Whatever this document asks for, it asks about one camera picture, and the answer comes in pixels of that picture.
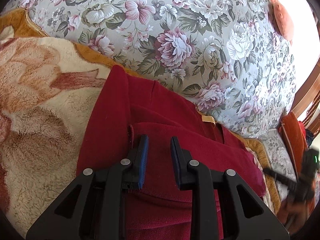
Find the person's right hand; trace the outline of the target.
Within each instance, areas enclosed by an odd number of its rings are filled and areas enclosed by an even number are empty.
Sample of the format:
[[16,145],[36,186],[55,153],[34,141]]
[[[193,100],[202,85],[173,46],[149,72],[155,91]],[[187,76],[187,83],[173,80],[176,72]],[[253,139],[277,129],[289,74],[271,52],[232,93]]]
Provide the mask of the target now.
[[315,203],[312,184],[290,182],[288,194],[277,212],[277,218],[292,239],[313,238],[319,228],[319,203]]

